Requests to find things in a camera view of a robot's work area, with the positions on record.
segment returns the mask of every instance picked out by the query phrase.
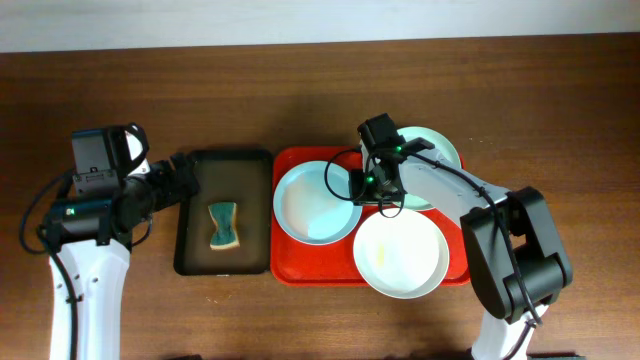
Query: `wood grain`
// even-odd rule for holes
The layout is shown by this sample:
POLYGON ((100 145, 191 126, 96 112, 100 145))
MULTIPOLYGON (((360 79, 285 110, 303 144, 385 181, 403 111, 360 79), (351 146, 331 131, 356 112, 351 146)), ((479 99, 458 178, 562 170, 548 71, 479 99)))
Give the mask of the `wood grain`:
MULTIPOLYGON (((0 358, 48 354, 51 275, 17 228, 72 165, 73 130, 135 121, 156 161, 354 144, 382 112, 443 133, 480 178, 545 194, 575 280, 530 352, 640 357, 640 36, 623 34, 0 55, 0 358)), ((398 301, 269 273, 180 277, 177 215, 159 213, 132 255, 123 359, 400 357, 462 351, 478 333, 470 286, 398 301)))

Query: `sponge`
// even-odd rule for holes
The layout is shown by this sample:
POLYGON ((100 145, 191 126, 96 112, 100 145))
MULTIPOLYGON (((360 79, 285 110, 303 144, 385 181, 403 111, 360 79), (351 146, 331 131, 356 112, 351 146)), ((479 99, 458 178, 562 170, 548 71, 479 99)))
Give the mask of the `sponge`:
POLYGON ((240 246, 236 230, 236 213, 238 206, 232 202, 221 202, 209 205, 209 214, 216 226, 211 237, 212 250, 226 250, 240 246))

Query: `white plate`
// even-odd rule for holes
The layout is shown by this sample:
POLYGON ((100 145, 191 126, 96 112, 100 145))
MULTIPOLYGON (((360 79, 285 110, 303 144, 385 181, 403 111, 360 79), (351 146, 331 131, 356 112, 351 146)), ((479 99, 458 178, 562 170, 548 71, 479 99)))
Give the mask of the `white plate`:
MULTIPOLYGON (((460 162, 460 155, 456 151, 456 148, 453 147, 453 144, 442 134, 423 127, 419 126, 410 126, 406 128, 402 128, 398 130, 398 134, 404 136, 406 141, 411 141, 416 138, 423 138, 433 145, 436 146, 436 149, 440 150, 442 155, 449 161, 453 163, 458 168, 462 168, 462 163, 460 162)), ((432 209, 433 206, 429 204, 428 201, 407 194, 404 197, 404 207, 410 210, 422 211, 432 209)))
MULTIPOLYGON (((289 170, 273 195, 273 212, 289 236, 309 245, 327 245, 347 236, 358 225, 362 207, 333 196, 324 182, 326 161, 310 161, 289 170)), ((331 164, 329 185, 349 197, 349 172, 331 164)))
POLYGON ((365 220, 356 233, 353 258, 371 287, 413 299, 440 285, 449 269, 449 246, 433 221, 405 209, 395 218, 375 213, 365 220))

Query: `black tray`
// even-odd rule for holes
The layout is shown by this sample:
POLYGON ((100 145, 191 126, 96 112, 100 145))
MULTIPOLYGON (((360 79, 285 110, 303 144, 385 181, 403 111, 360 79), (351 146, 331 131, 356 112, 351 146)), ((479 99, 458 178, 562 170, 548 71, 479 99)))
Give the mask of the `black tray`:
POLYGON ((273 157, 263 149, 195 151, 200 192, 180 205, 173 268, 180 275, 259 274, 269 268, 273 157), (209 247, 215 226, 208 206, 238 204, 240 246, 209 247))

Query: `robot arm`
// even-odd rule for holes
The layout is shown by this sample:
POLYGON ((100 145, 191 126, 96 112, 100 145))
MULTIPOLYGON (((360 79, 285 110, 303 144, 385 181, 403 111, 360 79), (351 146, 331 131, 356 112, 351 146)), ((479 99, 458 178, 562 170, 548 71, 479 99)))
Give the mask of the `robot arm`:
POLYGON ((531 318, 573 279, 542 195, 530 187, 512 192, 453 169, 428 141, 406 142, 387 114, 367 120, 358 133, 365 170, 350 172, 353 202, 382 207, 417 195, 460 226, 471 284, 487 311, 472 354, 477 360, 526 358, 531 318), (514 251, 499 230, 503 224, 512 235, 525 235, 525 244, 514 251))
POLYGON ((173 168, 167 161, 149 165, 146 136, 135 124, 76 132, 72 142, 76 171, 40 226, 54 282, 49 356, 118 359, 132 230, 199 186, 182 154, 171 157, 173 168), (69 199, 72 182, 77 196, 69 199))

